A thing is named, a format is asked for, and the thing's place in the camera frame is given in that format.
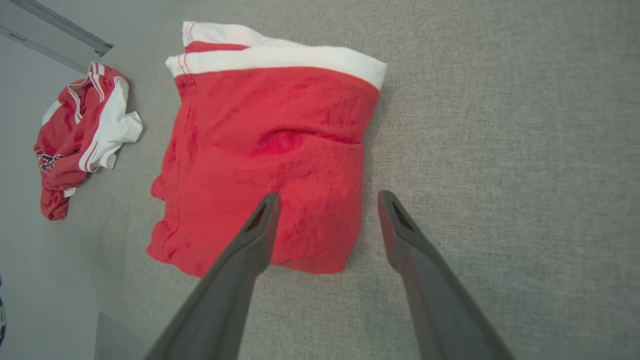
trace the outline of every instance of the seam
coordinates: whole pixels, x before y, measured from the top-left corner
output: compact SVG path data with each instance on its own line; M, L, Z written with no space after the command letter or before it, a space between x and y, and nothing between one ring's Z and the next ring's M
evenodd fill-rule
M195 21L193 21L193 22L190 24L190 27L189 27L189 29L188 29L188 31L187 31L187 36L189 37L189 40L190 40L190 41L189 41L189 44L190 44L190 45L191 45L191 43L193 42L193 34L192 34L192 31L193 31L193 26L195 26L195 24L196 24L196 22L195 22Z
M184 65L186 67L186 54L184 55ZM195 81L195 78L193 77L193 75L190 72L185 72L186 74L189 75L189 80L193 85L193 99L197 99L198 97L198 87L197 87L197 83ZM193 121L193 101L189 102L189 109L187 110L187 119L185 119L184 122L184 127L182 128L182 139L186 138L186 133L187 133L187 129L189 127L189 125L191 124L191 122ZM175 193L177 194L175 196L175 210L176 210L176 225L175 225L175 229L173 231L171 231L171 233L169 235L166 236L166 238L163 241L163 244L160 247L160 254L161 256L166 259L166 255L164 253L164 248L166 247L166 244L169 242L169 240L171 238L173 238L173 236L178 232L178 230L180 229L180 219L182 218L182 214L180 213L180 199L182 198L179 195L179 191L180 191L180 173L181 173L181 168L182 168L182 157L183 157L183 152L180 151L178 152L179 148L176 146L176 157L177 157L177 161L176 161L176 176L175 176Z
M182 70L183 74L186 74L186 70L184 70L184 67L182 66L181 62L180 62L180 55L178 55L178 66L180 66L180 69Z
M82 114L80 114L80 98L70 88L67 87L67 90L69 91L69 95L71 95L71 97L73 97L74 102L76 103L76 112L75 112L74 116L75 116L76 124L79 124L80 121L82 120Z
M87 156L86 160L84 161L84 169L87 172L92 172L88 166L89 166L89 161L91 161L91 157L93 156L93 152L96 150L97 147L98 147L98 140L95 141L95 144L93 145L93 149L91 150L91 152L89 153L89 156Z
M95 90L98 92L98 96L100 96L100 102L104 101L104 92L102 91L102 87L100 86L100 77L98 76L98 78L96 79L94 77L94 74L92 74L91 83L93 84Z

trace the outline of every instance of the gray fabric surface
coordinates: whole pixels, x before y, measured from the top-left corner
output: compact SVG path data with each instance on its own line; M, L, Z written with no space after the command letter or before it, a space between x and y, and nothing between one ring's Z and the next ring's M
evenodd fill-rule
M197 279L145 254L149 194L180 101L164 67L183 20L351 47L388 63L365 137L362 232L342 274L270 268L243 358L416 358L376 193L394 191L519 359L640 354L637 1L187 1L105 62L146 130L51 224L100 308L144 341Z

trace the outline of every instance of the clothing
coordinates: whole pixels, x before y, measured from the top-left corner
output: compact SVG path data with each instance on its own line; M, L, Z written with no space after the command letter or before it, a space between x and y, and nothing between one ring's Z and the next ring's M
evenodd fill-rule
M135 142L142 121L125 114L129 84L115 69L91 63L87 76L73 82L42 117L33 150L42 178L40 209L49 220L67 215L67 198L87 173L113 168L115 152Z
M172 56L182 99L152 195L166 202L147 252L204 276L261 198L282 210L271 263L340 272L360 230L362 137L386 65L342 47L185 22Z

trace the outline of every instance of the folded garment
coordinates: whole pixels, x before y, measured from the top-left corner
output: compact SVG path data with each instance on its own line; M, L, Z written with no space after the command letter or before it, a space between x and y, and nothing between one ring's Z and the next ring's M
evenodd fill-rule
M33 150L42 180L40 209L49 220L67 215L67 198L88 172L113 168L115 152L135 142L142 121L125 114L129 84L115 69L91 63L83 80L71 83L42 117Z
M278 192L272 264L342 271L360 230L362 137L387 66L343 47L185 22L167 59L182 99L152 194L166 202L147 252L204 276L261 198Z

